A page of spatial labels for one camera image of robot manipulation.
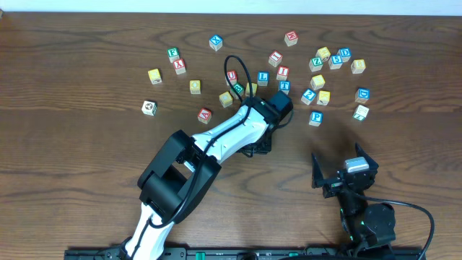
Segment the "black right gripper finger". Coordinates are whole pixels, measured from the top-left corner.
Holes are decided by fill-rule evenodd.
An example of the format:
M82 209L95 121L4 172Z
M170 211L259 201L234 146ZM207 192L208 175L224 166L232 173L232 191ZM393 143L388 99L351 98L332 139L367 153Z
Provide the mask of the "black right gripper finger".
M311 186L313 189L320 188L324 185L324 178L321 172L321 167L318 164L316 156L312 153L312 164L313 164L313 172L312 172L312 183Z
M366 151L364 151L361 146L356 143L355 144L355 151L357 153L358 157L363 157L365 158L367 164L369 165L371 170L377 170L378 169L378 164L369 156Z

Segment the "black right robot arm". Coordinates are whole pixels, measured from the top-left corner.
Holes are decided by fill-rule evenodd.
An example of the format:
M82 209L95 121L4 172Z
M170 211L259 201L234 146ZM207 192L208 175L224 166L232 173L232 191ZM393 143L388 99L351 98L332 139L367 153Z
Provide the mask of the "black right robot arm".
M316 156L312 156L311 186L323 189L323 197L338 199L341 223L353 246L369 249L384 246L396 239L394 208L385 202L368 204L364 191L375 182L379 165L358 145L357 156L345 160L335 177L324 178Z

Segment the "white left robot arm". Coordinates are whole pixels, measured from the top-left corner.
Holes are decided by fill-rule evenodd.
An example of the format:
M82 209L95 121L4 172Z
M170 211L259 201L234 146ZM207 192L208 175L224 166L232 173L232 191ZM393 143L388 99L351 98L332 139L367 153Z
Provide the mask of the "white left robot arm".
M137 181L140 220L120 257L158 259L173 225L197 208L221 164L237 152L248 157L270 152L272 133L292 110L291 98L278 91L269 100L246 98L233 117L213 129L172 134Z

